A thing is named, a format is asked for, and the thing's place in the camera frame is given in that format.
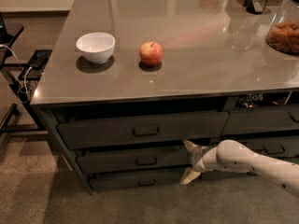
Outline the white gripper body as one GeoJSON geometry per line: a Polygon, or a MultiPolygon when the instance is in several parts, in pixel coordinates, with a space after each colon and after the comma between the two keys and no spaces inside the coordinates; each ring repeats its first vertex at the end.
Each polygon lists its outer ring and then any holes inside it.
{"type": "Polygon", "coordinates": [[[191,149],[191,170],[196,173],[211,172],[208,162],[215,158],[213,147],[195,146],[191,149]]]}

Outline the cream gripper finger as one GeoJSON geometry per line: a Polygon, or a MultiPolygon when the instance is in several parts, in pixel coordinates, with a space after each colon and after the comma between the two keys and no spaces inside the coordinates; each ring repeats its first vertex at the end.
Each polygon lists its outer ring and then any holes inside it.
{"type": "Polygon", "coordinates": [[[183,177],[180,179],[179,184],[180,185],[188,185],[190,184],[194,179],[198,178],[200,176],[200,172],[194,170],[192,167],[188,167],[183,177]]]}
{"type": "Polygon", "coordinates": [[[189,152],[193,152],[196,148],[198,148],[198,145],[190,140],[183,140],[183,144],[189,152]]]}

